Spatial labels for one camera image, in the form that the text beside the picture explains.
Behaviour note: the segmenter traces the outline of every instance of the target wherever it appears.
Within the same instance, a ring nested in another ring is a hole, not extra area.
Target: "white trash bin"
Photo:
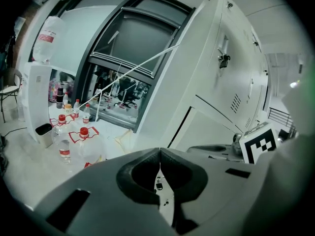
[[[52,143],[51,130],[52,126],[50,123],[39,126],[35,129],[37,139],[43,148],[49,147]]]

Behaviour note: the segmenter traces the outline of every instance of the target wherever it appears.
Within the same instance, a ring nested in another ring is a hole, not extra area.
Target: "ceiling light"
[[[290,84],[290,87],[292,87],[292,88],[295,88],[297,86],[297,82],[292,82],[291,84]]]

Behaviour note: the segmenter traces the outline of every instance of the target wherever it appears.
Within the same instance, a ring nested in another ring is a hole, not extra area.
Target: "white floor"
[[[1,135],[4,136],[11,130],[26,127],[25,122],[18,120],[14,97],[5,99],[3,108],[6,123],[3,123],[2,113],[0,113]],[[61,111],[54,105],[50,106],[51,118],[57,118]],[[102,120],[94,122],[93,126],[100,131],[106,141],[108,159],[130,152],[132,134]],[[6,140],[4,155],[9,164],[3,179],[11,195],[31,208],[35,208],[39,201],[55,187],[82,170],[77,166],[65,164],[54,145],[42,148],[29,135],[27,129],[7,134]],[[158,177],[163,185],[162,190],[157,190],[160,196],[159,210],[167,223],[171,225],[174,212],[173,191],[161,171]]]

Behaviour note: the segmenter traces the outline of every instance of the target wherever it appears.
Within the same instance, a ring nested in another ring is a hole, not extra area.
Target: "black cable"
[[[18,128],[18,129],[11,130],[11,131],[9,131],[4,137],[6,137],[8,134],[10,134],[10,133],[13,132],[13,131],[17,131],[17,130],[25,129],[25,128]]]

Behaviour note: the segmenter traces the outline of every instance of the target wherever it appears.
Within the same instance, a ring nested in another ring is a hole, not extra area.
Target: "black lock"
[[[223,54],[219,56],[218,59],[220,61],[220,69],[221,69],[221,68],[227,67],[228,61],[231,59],[231,57],[227,54]]]

